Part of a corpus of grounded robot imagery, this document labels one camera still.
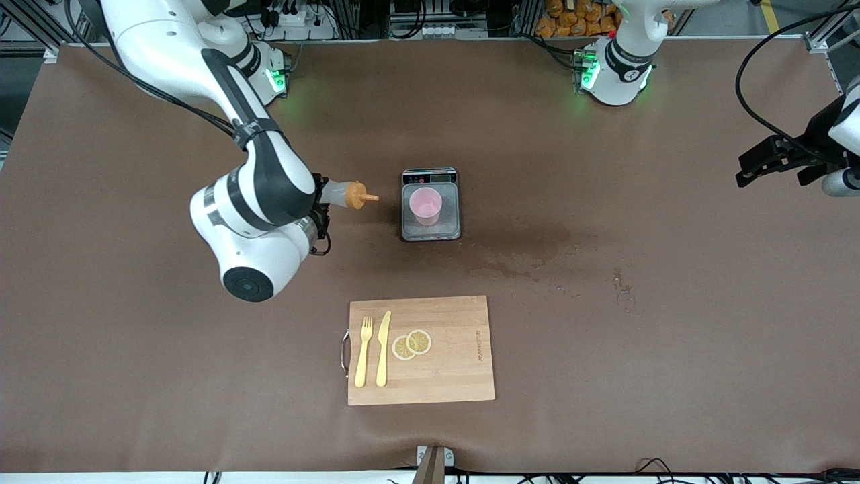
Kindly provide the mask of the translucent sauce bottle orange cap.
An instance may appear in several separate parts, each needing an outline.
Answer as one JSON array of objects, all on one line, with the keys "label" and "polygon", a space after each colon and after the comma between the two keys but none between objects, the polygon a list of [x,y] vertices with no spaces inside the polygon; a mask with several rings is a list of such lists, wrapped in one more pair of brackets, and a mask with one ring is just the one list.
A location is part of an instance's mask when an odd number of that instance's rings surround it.
[{"label": "translucent sauce bottle orange cap", "polygon": [[343,206],[353,210],[360,210],[368,202],[378,202],[379,196],[368,193],[366,185],[359,181],[326,181],[320,193],[320,204],[332,204]]}]

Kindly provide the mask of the white connector box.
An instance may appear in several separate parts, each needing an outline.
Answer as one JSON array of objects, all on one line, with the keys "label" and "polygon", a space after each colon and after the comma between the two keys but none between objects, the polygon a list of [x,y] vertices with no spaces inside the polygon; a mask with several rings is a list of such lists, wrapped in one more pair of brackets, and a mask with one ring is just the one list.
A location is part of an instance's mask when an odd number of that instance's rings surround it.
[{"label": "white connector box", "polygon": [[417,37],[422,40],[473,40],[488,38],[488,31],[485,22],[429,22],[421,28]]}]

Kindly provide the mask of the yellow plastic knife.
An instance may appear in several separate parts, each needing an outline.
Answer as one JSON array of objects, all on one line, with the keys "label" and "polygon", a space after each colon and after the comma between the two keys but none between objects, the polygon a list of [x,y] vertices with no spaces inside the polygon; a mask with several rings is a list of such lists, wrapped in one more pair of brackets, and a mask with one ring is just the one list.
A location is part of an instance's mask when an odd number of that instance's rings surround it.
[{"label": "yellow plastic knife", "polygon": [[384,313],[377,333],[379,343],[379,358],[376,370],[376,386],[384,388],[388,382],[388,355],[391,312]]}]

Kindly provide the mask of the pink cup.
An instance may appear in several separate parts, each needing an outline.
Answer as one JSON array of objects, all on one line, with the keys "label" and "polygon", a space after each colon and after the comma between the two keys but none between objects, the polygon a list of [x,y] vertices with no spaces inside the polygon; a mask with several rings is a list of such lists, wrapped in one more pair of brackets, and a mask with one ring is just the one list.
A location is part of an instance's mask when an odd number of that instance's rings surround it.
[{"label": "pink cup", "polygon": [[408,200],[408,208],[415,220],[423,226],[438,223],[443,200],[438,190],[429,186],[416,189]]}]

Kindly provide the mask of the silver digital kitchen scale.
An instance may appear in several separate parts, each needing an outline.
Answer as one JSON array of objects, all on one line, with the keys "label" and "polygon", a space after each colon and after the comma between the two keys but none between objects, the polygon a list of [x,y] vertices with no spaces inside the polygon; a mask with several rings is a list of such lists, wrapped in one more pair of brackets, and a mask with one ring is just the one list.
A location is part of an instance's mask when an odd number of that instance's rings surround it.
[{"label": "silver digital kitchen scale", "polygon": [[[409,210],[409,196],[423,186],[439,191],[443,205],[438,223],[420,225]],[[400,175],[400,238],[405,241],[442,241],[461,237],[460,176],[452,167],[406,169]]]}]

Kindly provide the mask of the white power strip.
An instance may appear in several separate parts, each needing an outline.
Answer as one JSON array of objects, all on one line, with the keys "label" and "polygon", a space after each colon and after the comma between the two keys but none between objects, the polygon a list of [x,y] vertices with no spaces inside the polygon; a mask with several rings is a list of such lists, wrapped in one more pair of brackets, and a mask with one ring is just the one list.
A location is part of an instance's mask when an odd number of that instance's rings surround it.
[{"label": "white power strip", "polygon": [[279,13],[276,26],[266,27],[267,41],[340,40],[341,31],[329,7],[316,3],[297,4],[297,13]]}]

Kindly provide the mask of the aluminium frame profile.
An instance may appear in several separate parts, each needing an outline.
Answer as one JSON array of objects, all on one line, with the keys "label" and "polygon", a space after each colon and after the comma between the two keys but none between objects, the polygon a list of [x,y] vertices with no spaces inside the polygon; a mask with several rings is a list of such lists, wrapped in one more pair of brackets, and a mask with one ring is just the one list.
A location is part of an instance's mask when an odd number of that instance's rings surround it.
[{"label": "aluminium frame profile", "polygon": [[52,63],[67,39],[41,0],[0,0],[0,58],[41,58]]},{"label": "aluminium frame profile", "polygon": [[[860,46],[860,0],[844,0],[806,37],[809,52],[827,56],[852,41]],[[838,91],[838,97],[809,120],[806,131],[822,138],[820,146],[827,142],[860,155],[860,73]]]}]

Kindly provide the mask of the orange snack packets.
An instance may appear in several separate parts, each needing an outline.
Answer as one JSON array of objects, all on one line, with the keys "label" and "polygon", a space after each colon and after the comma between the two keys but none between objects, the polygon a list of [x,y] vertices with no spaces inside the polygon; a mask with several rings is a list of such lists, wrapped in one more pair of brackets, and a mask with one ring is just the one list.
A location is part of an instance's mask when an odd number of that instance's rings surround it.
[{"label": "orange snack packets", "polygon": [[611,0],[543,0],[534,36],[613,36],[624,13]]}]

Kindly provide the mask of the brown wooden post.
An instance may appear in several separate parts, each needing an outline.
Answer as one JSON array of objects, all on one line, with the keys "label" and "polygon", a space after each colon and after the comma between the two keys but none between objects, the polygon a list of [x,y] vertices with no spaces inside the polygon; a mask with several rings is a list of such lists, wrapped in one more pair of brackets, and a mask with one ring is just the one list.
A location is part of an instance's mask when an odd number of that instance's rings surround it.
[{"label": "brown wooden post", "polygon": [[417,472],[411,484],[445,484],[447,448],[420,446],[417,448]]}]

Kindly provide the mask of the yellow plastic fork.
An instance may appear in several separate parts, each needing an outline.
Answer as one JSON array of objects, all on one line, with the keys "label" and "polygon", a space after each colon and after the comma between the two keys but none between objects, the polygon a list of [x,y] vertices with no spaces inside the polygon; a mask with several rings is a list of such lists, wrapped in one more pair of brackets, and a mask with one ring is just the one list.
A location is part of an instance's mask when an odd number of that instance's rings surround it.
[{"label": "yellow plastic fork", "polygon": [[363,388],[368,379],[368,347],[372,335],[374,334],[374,319],[372,317],[363,317],[360,329],[359,355],[357,356],[357,367],[354,376],[354,386]]}]

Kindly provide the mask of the wooden cutting board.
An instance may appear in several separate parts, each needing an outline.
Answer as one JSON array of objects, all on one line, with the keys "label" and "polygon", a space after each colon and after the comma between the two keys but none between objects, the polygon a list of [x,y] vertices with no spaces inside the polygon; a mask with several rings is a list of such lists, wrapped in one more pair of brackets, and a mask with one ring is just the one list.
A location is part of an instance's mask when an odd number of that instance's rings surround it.
[{"label": "wooden cutting board", "polygon": [[[384,313],[391,312],[388,382],[376,385]],[[356,388],[363,317],[374,319],[368,347],[368,379]],[[422,329],[432,349],[416,356],[406,348],[406,335]],[[495,398],[488,298],[485,295],[425,299],[352,301],[348,312],[351,356],[348,364],[348,405],[402,405],[491,401]]]}]

